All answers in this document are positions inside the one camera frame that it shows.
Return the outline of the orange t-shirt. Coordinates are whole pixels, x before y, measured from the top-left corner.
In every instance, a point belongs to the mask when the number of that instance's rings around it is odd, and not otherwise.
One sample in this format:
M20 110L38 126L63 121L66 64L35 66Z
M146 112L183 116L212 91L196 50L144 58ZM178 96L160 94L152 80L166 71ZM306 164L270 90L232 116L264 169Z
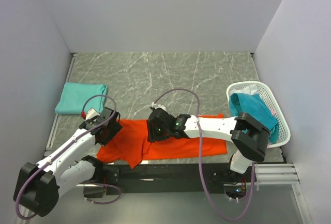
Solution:
M149 143L147 120L120 121L122 129L97 153L103 163L128 162L134 169L143 160L179 159L199 156L199 138L175 139Z

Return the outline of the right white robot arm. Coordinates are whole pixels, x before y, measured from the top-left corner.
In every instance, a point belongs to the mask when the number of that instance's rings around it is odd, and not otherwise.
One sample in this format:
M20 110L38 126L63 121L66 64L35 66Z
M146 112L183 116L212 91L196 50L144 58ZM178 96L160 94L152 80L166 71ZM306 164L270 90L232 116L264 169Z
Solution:
M230 118L197 117L189 114L172 116L162 108L152 110L147 119L151 143L169 138L212 138L232 142L237 152L232 155L227 176L239 182L253 162L263 162L270 130L248 113Z

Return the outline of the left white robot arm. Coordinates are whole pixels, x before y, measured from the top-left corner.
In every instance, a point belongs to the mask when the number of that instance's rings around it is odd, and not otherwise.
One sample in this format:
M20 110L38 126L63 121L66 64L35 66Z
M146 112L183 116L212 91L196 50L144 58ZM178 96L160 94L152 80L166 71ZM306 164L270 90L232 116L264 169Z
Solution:
M73 135L57 150L38 161L27 162L20 169L13 195L16 214L23 206L40 217L54 209L60 197L80 183L103 185L104 163L83 153L96 144L105 146L121 130L120 113L104 108L100 114L86 118Z

